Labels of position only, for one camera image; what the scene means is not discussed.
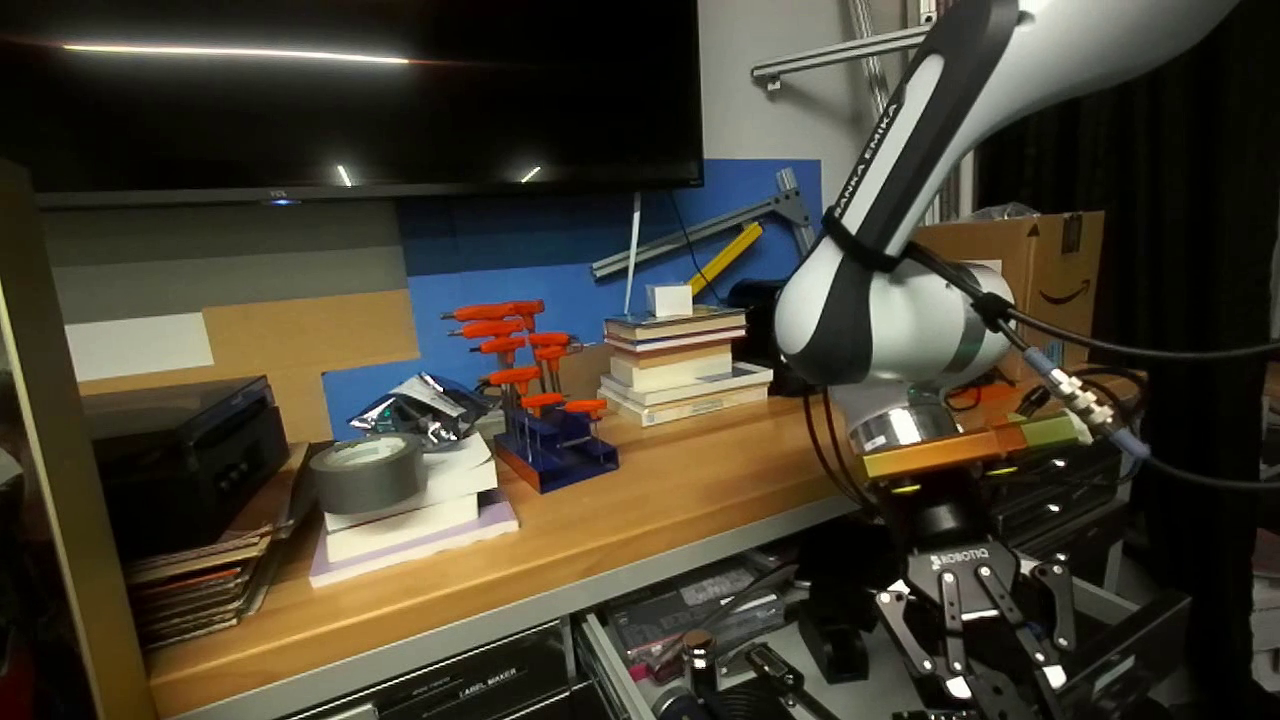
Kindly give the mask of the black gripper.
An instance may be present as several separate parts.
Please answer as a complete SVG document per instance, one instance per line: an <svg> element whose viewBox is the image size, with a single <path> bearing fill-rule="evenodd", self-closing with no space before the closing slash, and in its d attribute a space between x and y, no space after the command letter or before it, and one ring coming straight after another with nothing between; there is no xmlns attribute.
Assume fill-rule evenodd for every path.
<svg viewBox="0 0 1280 720"><path fill-rule="evenodd" d="M948 625L971 625L971 666L1027 696L1057 696L1073 682L1077 603L1064 564L1019 557L982 509L960 502L896 504L891 531L904 572L875 591L875 616L932 705L977 702L964 642Z"/></svg>

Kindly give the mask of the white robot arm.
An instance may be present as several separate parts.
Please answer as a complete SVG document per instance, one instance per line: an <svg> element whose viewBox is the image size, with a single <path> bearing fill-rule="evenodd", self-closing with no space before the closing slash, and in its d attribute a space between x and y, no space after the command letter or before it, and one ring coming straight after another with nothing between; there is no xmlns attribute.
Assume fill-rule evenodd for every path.
<svg viewBox="0 0 1280 720"><path fill-rule="evenodd" d="M1197 47L1240 0L960 0L921 40L853 175L776 302L780 362L809 385L960 385L1016 345L1009 284L917 244L943 175L992 134ZM1064 629L1032 625L1032 569L992 538L951 538L882 591L922 601L941 635L904 656L977 720L1060 720Z"/></svg>

